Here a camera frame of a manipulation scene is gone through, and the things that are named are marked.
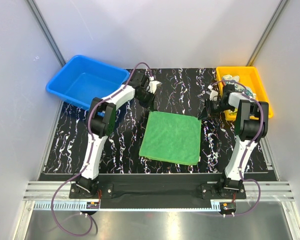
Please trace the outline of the green microfiber towel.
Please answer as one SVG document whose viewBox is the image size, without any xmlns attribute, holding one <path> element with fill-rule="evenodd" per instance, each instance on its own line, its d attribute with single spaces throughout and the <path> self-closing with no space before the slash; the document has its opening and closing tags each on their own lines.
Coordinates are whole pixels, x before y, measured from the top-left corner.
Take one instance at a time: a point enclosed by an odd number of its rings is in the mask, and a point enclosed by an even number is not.
<svg viewBox="0 0 300 240">
<path fill-rule="evenodd" d="M 139 156 L 167 163 L 196 165 L 200 161 L 202 122 L 194 116 L 149 113 Z"/>
</svg>

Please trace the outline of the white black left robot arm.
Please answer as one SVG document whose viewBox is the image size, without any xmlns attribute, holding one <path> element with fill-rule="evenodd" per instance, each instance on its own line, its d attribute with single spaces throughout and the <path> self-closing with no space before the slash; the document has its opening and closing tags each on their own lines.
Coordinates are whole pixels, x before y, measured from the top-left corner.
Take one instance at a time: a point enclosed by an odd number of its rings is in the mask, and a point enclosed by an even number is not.
<svg viewBox="0 0 300 240">
<path fill-rule="evenodd" d="M 115 129 L 117 110 L 137 99 L 143 108 L 152 111 L 156 90 L 161 84 L 153 76 L 138 72 L 110 95 L 92 100 L 87 118 L 87 149 L 82 168 L 75 178 L 76 187 L 85 197 L 93 198 L 98 193 L 101 155 L 106 140 Z"/>
</svg>

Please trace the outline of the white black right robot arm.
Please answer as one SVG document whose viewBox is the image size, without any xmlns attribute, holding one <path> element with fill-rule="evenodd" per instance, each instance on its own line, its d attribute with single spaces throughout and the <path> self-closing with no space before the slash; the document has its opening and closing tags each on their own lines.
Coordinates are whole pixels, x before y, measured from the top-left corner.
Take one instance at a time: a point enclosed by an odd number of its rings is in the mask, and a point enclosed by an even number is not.
<svg viewBox="0 0 300 240">
<path fill-rule="evenodd" d="M 222 88 L 222 96 L 214 90 L 216 82 L 208 86 L 209 99 L 204 102 L 204 109 L 198 119 L 205 121 L 224 111 L 237 110 L 234 121 L 236 142 L 220 179 L 215 184 L 205 184 L 202 193 L 219 199 L 234 196 L 245 198 L 245 169 L 251 153 L 268 133 L 269 103 L 248 96 L 244 85 L 243 91 L 238 91 L 237 83 L 233 80 L 228 80 L 227 83 Z"/>
</svg>

